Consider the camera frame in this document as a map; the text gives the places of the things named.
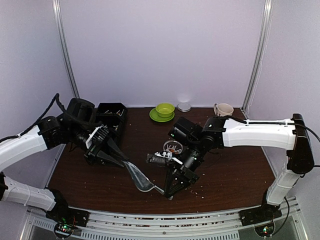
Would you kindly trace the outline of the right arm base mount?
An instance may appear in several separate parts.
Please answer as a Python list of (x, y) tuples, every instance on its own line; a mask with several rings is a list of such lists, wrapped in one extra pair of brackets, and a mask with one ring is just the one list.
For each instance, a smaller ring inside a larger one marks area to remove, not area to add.
[(243, 227), (253, 225), (259, 237), (268, 238), (276, 231), (274, 220), (282, 216), (279, 208), (279, 205), (263, 203), (258, 207), (241, 210), (238, 214)]

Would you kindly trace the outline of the clear plastic jar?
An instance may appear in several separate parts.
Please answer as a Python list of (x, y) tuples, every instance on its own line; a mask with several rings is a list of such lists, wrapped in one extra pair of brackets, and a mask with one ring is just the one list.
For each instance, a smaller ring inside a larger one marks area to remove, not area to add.
[(163, 151), (179, 155), (183, 151), (183, 145), (176, 140), (167, 140), (163, 144)]

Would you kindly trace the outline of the green saucer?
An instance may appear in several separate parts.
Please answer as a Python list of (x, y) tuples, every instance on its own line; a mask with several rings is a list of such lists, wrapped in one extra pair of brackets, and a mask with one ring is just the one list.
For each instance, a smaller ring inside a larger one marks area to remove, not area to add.
[(169, 116), (162, 117), (159, 115), (159, 113), (156, 111), (156, 109), (153, 108), (149, 112), (149, 117), (155, 122), (165, 123), (165, 122), (169, 122), (170, 120), (172, 120), (175, 117), (175, 113), (173, 112)]

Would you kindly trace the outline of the green bowl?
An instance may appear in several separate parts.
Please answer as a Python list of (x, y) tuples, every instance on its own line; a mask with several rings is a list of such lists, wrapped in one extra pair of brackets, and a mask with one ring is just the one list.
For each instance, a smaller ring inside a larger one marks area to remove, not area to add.
[(162, 118), (168, 118), (175, 112), (175, 106), (171, 103), (160, 103), (155, 107), (157, 114)]

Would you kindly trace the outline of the silver jar lid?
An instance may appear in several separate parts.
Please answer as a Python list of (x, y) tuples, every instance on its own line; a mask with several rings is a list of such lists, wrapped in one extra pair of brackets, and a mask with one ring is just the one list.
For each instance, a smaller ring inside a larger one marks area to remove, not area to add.
[(181, 102), (177, 105), (177, 109), (181, 112), (189, 112), (191, 110), (191, 105), (187, 102)]

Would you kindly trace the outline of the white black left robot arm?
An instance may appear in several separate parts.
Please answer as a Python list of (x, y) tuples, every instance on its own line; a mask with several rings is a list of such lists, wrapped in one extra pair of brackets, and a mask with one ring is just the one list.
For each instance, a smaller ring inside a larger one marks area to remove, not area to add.
[[(113, 164), (123, 167), (128, 158), (110, 136), (107, 126), (92, 121), (94, 104), (72, 98), (64, 107), (55, 95), (52, 100), (62, 110), (54, 117), (41, 115), (25, 131), (8, 136), (0, 141), (0, 169), (7, 167), (39, 152), (51, 150), (59, 145), (73, 143), (84, 151), (88, 164)], [(72, 211), (58, 191), (40, 189), (20, 183), (0, 174), (0, 199), (52, 211), (61, 222), (72, 218)]]

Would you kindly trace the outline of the silver metal scoop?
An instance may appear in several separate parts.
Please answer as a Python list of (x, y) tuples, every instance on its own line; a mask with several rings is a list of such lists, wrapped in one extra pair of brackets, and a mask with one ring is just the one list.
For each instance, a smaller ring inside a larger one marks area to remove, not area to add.
[(166, 198), (168, 198), (170, 201), (173, 199), (173, 194), (169, 194), (169, 185), (166, 184), (164, 189), (162, 189), (161, 187), (152, 183), (135, 164), (128, 160), (123, 161), (123, 163), (126, 166), (126, 169), (128, 170), (136, 188), (139, 191), (146, 193), (155, 189), (163, 196), (168, 194)]

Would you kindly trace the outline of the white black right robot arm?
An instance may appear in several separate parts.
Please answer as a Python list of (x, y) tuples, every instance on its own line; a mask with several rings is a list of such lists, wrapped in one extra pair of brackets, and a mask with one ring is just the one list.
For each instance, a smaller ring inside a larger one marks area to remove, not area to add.
[(169, 135), (187, 149), (179, 154), (161, 154), (181, 183), (171, 188), (165, 184), (165, 196), (170, 198), (198, 180), (195, 169), (203, 161), (204, 155), (212, 149), (239, 146), (273, 147), (286, 150), (287, 163), (267, 189), (265, 202), (256, 210), (259, 220), (268, 220), (281, 204), (287, 193), (300, 176), (309, 173), (315, 166), (313, 152), (306, 127), (300, 114), (283, 120), (250, 120), (233, 116), (212, 116), (204, 126), (180, 117), (173, 125)]

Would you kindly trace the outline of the black three-compartment candy tray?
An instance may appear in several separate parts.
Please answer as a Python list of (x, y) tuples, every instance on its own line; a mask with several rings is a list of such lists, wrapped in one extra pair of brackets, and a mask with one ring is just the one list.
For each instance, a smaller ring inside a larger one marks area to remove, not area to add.
[(93, 110), (91, 121), (108, 127), (109, 135), (118, 145), (122, 139), (128, 109), (121, 102), (101, 102)]

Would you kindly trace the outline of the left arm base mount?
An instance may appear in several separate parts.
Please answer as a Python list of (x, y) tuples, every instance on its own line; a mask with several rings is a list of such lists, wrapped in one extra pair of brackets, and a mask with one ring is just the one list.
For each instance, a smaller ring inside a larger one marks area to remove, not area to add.
[(52, 189), (55, 205), (52, 210), (45, 210), (46, 217), (56, 222), (53, 233), (58, 239), (69, 238), (78, 227), (86, 227), (90, 213), (69, 207), (66, 199), (58, 190)]

